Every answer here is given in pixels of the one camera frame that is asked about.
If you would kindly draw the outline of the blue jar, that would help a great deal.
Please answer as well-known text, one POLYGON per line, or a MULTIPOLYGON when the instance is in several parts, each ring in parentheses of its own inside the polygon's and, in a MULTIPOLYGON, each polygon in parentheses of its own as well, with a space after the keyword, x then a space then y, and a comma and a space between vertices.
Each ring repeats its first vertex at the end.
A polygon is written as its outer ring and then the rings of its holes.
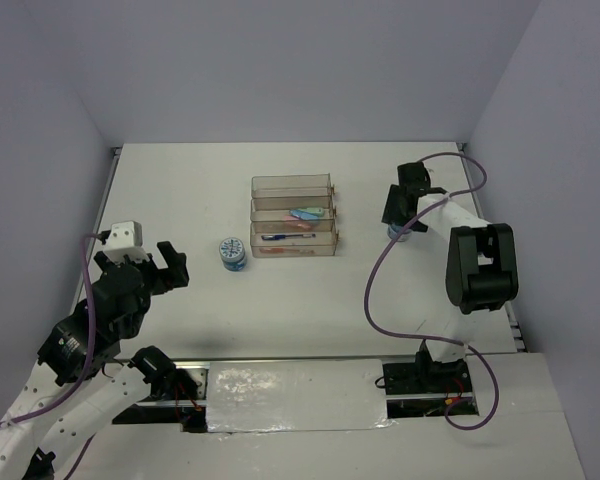
POLYGON ((396 242, 405 242, 410 237, 412 231, 410 229, 404 230, 403 226, 391 224, 387 227, 387 235, 391 240, 396 242))
POLYGON ((223 239, 219 245, 219 255, 223 266, 228 271, 239 272, 246 267, 246 248, 239 238, 228 237, 223 239))

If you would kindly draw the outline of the green correction tape case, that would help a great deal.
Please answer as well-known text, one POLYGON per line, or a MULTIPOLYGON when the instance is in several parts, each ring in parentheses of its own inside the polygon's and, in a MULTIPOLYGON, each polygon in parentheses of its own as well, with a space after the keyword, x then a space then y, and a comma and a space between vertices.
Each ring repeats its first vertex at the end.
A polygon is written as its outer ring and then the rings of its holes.
POLYGON ((302 208, 301 212, 314 215, 316 217, 323 217, 325 214, 325 210, 322 207, 307 207, 302 208))

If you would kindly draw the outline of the red pen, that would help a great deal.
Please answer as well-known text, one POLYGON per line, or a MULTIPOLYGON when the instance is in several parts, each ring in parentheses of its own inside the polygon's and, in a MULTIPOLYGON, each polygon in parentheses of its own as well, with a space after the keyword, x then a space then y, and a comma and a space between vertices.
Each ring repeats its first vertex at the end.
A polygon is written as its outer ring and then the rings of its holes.
POLYGON ((313 249, 289 247, 260 247, 258 251, 263 255, 304 256, 316 254, 313 249))

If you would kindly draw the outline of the blue correction tape case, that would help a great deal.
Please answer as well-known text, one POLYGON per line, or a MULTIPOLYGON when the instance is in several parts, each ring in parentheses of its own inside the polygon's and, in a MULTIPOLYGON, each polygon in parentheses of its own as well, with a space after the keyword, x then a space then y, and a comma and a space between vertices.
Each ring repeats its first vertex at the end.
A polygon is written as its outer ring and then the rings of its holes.
POLYGON ((301 210, 290 210, 289 211, 290 215, 296 219, 302 220, 302 221, 317 221, 320 219, 320 217, 316 217, 314 215, 310 215, 304 212, 301 212, 301 210))

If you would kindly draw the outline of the blue pen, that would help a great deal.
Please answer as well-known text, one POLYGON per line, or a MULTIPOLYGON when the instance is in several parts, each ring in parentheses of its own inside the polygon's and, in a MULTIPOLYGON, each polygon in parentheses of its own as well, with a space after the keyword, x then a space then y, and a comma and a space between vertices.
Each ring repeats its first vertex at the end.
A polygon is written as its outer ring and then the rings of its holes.
POLYGON ((292 240, 292 239, 312 239, 315 238, 316 234, 314 233, 292 233, 292 234, 265 234, 261 235, 262 241, 272 242, 272 241, 283 241, 283 240, 292 240))

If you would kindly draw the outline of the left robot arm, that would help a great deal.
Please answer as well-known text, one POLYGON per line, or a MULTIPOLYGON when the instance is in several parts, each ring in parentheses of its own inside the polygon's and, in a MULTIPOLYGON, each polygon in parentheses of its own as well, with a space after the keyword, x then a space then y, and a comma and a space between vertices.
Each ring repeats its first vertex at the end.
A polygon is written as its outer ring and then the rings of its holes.
POLYGON ((184 253, 168 242, 157 248, 158 267, 135 244, 110 240, 94 261, 92 281, 84 269, 85 297, 59 321, 40 347, 16 400, 0 420, 0 479, 51 479, 77 448, 132 404, 176 391, 174 362, 155 346, 144 347, 103 387, 83 400, 77 394, 138 335, 153 297, 189 283, 184 253))

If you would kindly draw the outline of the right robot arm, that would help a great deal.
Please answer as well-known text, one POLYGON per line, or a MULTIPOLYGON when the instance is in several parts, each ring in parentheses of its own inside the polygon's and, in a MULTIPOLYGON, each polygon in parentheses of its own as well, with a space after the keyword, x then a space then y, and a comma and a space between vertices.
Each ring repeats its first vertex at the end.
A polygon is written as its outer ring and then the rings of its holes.
POLYGON ((437 391, 459 368, 482 322, 484 311, 497 311, 519 290, 514 234, 506 223, 490 223, 463 208, 452 194, 434 187, 422 162, 397 167, 382 222, 395 242, 412 233, 434 234, 447 246, 445 291, 450 317, 423 335, 416 383, 437 391))

